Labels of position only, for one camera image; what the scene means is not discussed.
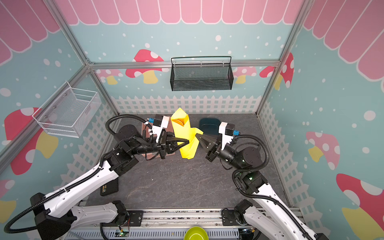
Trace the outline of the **orange plastic spoon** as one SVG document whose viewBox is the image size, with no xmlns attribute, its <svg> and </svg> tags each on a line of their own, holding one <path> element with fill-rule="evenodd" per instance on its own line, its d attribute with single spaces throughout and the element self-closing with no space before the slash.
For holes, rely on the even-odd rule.
<svg viewBox="0 0 384 240">
<path fill-rule="evenodd" d="M 180 125 L 180 126 L 185 126 L 186 125 L 186 122 L 187 122 L 188 120 L 186 120 L 185 118 L 183 118 L 183 119 L 172 119 L 172 122 L 173 123 L 175 123 L 175 124 L 177 124 L 177 125 Z"/>
</svg>

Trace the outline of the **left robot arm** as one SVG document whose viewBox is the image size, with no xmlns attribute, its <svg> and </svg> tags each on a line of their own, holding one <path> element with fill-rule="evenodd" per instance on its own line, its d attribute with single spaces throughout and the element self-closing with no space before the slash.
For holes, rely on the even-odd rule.
<svg viewBox="0 0 384 240">
<path fill-rule="evenodd" d="M 110 124 L 118 119 L 133 118 L 149 128 L 146 139 L 133 125 L 123 126 L 115 133 Z M 49 194 L 37 193 L 31 197 L 31 207 L 11 219 L 4 227 L 7 234 L 37 230 L 41 239 L 56 240 L 68 231 L 90 224 L 112 223 L 124 225 L 130 220 L 124 204 L 113 201 L 104 206 L 77 207 L 82 199 L 103 185 L 127 173 L 139 161 L 136 156 L 155 153 L 162 159 L 189 144 L 166 132 L 169 118 L 145 120 L 136 115 L 123 114 L 110 118 L 106 130 L 117 141 L 114 149 L 101 156 L 99 163 L 76 180 Z"/>
</svg>

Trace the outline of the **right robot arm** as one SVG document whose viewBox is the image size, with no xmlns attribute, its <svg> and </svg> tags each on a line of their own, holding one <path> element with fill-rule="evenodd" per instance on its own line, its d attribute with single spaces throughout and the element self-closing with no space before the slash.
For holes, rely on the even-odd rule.
<svg viewBox="0 0 384 240">
<path fill-rule="evenodd" d="M 250 225 L 270 240 L 326 240 L 303 223 L 282 202 L 266 177 L 260 172 L 270 160 L 265 143 L 253 135 L 238 135 L 229 143 L 211 136 L 197 134 L 205 149 L 206 159 L 215 158 L 234 168 L 232 181 L 238 192 L 246 197 L 234 208 L 235 218 L 241 225 Z"/>
</svg>

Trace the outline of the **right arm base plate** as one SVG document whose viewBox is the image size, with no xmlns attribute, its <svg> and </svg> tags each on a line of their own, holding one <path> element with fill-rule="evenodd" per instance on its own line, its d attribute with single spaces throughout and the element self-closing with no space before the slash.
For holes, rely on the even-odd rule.
<svg viewBox="0 0 384 240">
<path fill-rule="evenodd" d="M 243 215 L 237 210 L 224 208 L 221 211 L 223 226 L 247 226 L 247 222 Z"/>
</svg>

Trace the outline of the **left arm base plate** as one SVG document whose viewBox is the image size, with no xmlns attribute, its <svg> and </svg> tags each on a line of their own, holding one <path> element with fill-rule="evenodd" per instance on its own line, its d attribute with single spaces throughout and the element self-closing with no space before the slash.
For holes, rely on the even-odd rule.
<svg viewBox="0 0 384 240">
<path fill-rule="evenodd" d="M 128 210 L 118 213 L 114 219 L 113 224 L 115 226 L 130 226 L 140 227 L 143 220 L 144 211 Z"/>
</svg>

